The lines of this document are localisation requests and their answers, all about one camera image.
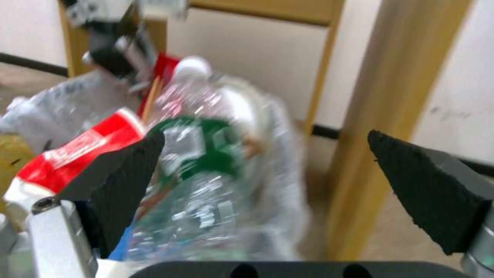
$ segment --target wooden stick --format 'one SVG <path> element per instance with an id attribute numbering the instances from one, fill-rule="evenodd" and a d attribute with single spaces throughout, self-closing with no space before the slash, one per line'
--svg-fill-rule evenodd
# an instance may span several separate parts
<path id="1" fill-rule="evenodd" d="M 149 112 L 151 111 L 151 107 L 153 107 L 153 103 L 156 98 L 156 95 L 159 93 L 162 87 L 163 86 L 162 86 L 161 78 L 156 77 L 153 81 L 153 86 L 149 91 L 148 99 L 146 100 L 146 105 L 144 106 L 144 110 L 142 111 L 141 120 L 144 125 L 148 124 Z"/>

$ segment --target wooden chair leg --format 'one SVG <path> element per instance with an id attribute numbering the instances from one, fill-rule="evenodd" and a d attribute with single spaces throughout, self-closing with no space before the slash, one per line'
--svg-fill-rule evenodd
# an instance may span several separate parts
<path id="1" fill-rule="evenodd" d="M 338 35 L 341 13 L 343 11 L 343 4 L 345 1 L 333 0 L 332 2 L 331 26 L 326 34 L 326 42 L 324 44 L 323 55 L 321 57 L 321 62 L 319 64 L 319 69 L 316 76 L 316 83 L 314 85 L 314 90 L 312 91 L 309 110 L 307 112 L 307 116 L 305 117 L 304 135 L 306 139 L 312 134 L 314 122 L 316 121 L 319 102 L 321 101 L 321 97 L 323 95 L 324 81 L 326 80 L 326 73 L 328 72 L 329 63 L 331 61 L 334 42 L 336 40 L 336 36 Z"/>
<path id="2" fill-rule="evenodd" d="M 383 0 L 329 170 L 328 259 L 359 258 L 390 188 L 367 134 L 410 138 L 470 3 Z"/>

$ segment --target black baseboard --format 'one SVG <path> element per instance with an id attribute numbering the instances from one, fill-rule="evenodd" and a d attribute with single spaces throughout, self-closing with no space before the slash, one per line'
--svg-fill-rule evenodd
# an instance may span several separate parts
<path id="1" fill-rule="evenodd" d="M 49 73 L 53 73 L 56 75 L 61 75 L 61 76 L 69 76 L 68 70 L 65 67 L 60 67 L 60 66 L 55 66 L 31 59 L 26 59 L 10 54 L 5 54 L 5 53 L 0 53 L 0 62 L 2 63 L 7 63 L 11 65 L 16 65 L 16 66 L 21 66 L 21 67 L 26 67 L 26 68 L 31 68 L 35 70 L 40 70 L 40 71 L 45 71 Z"/>
<path id="2" fill-rule="evenodd" d="M 333 140 L 338 140 L 339 138 L 339 130 L 333 129 L 330 127 L 314 125 L 312 128 L 312 135 L 329 138 Z"/>

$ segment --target white wall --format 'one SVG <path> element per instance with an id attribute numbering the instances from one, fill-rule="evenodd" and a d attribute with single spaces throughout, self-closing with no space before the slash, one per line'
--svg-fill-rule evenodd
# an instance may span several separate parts
<path id="1" fill-rule="evenodd" d="M 0 0 L 0 52 L 66 66 L 56 0 Z"/>
<path id="2" fill-rule="evenodd" d="M 471 9 L 414 141 L 494 164 L 494 1 Z"/>

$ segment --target plastic bag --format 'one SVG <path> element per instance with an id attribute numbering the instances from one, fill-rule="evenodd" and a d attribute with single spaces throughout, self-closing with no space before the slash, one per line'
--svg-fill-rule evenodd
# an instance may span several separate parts
<path id="1" fill-rule="evenodd" d="M 126 260 L 140 269 L 166 260 L 298 259 L 296 246 L 308 222 L 302 144 L 283 104 L 239 78 L 189 76 L 172 80 L 164 90 L 152 124 L 183 114 L 197 120 L 219 118 L 234 127 L 241 135 L 241 178 L 232 181 L 209 171 L 184 182 L 180 176 L 187 167 L 176 165 L 204 155 L 194 146 L 207 143 L 198 139 L 193 127 L 176 130 L 172 141 L 184 144 L 169 146 L 175 151 L 164 151 L 160 163 L 165 168 L 175 164 L 172 169 L 179 170 L 167 175 L 174 182 L 151 187 L 155 196 L 161 192 L 166 198 L 148 197 L 155 207 L 136 222 Z M 248 155 L 246 134 L 261 145 L 260 153 Z M 211 137 L 225 141 L 224 133 Z M 231 199 L 225 206 L 226 197 Z"/>
<path id="2" fill-rule="evenodd" d="M 3 125 L 20 134 L 39 154 L 58 148 L 121 107 L 136 110 L 139 99 L 104 74 L 93 71 L 13 102 Z"/>

